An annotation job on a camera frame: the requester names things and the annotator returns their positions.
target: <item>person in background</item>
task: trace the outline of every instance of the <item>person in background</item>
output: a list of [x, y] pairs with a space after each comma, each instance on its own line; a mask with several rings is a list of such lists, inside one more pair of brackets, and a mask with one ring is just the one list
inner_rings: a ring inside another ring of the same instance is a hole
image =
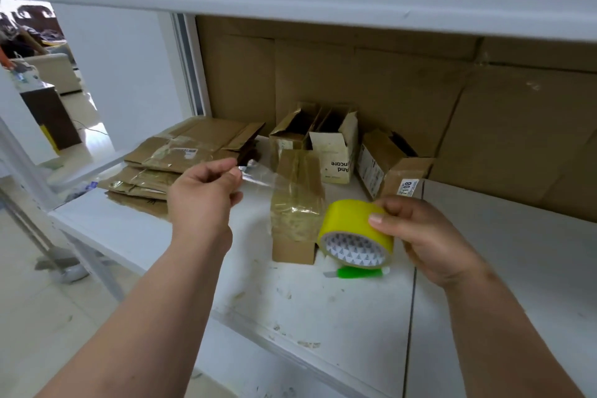
[[[199, 164], [176, 180], [170, 245], [38, 398], [183, 397], [232, 245], [230, 209], [243, 198], [235, 166]], [[583, 397], [514, 295], [442, 213], [408, 197], [377, 204], [388, 214], [369, 223], [402, 239], [419, 271], [444, 289], [468, 398]]]

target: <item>yellow tape roll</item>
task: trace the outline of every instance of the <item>yellow tape roll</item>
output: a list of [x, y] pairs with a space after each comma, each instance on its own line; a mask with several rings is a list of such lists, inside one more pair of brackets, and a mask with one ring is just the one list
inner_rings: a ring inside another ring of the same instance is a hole
[[383, 208], [361, 200], [338, 200], [325, 213], [317, 243], [340, 262], [377, 269], [390, 261], [394, 238], [369, 225], [371, 213], [385, 214]]

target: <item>white label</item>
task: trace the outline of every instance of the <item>white label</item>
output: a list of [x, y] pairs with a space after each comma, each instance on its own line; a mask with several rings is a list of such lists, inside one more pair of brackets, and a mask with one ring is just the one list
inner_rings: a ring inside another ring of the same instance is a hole
[[278, 139], [278, 158], [282, 155], [284, 150], [293, 150], [294, 143], [292, 140]]
[[361, 146], [357, 168], [359, 176], [362, 178], [371, 197], [376, 198], [379, 186], [383, 181], [383, 170], [377, 165], [377, 161], [373, 159], [365, 145]]
[[418, 183], [418, 179], [403, 179], [400, 183], [397, 194], [405, 197], [412, 197]]
[[185, 159], [193, 159], [197, 154], [197, 148], [172, 148], [173, 150], [180, 150], [184, 152]]

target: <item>person's right hand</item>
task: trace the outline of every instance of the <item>person's right hand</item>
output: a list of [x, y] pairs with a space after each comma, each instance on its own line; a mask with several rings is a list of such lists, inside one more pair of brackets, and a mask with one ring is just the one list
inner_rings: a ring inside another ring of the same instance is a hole
[[487, 263], [434, 206], [411, 197], [376, 201], [388, 215], [374, 213], [369, 224], [404, 241], [404, 249], [425, 276], [443, 288], [468, 275], [490, 271]]

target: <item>white wall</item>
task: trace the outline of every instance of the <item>white wall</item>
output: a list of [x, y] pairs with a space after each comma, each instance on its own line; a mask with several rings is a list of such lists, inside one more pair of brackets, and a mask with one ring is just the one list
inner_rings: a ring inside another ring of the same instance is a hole
[[[0, 67], [0, 117], [35, 164], [41, 164], [57, 157], [21, 95], [12, 84], [8, 72], [2, 67]], [[5, 172], [5, 168], [0, 169], [0, 176], [3, 172]]]
[[164, 41], [160, 18], [168, 13], [52, 6], [115, 149], [191, 115]]

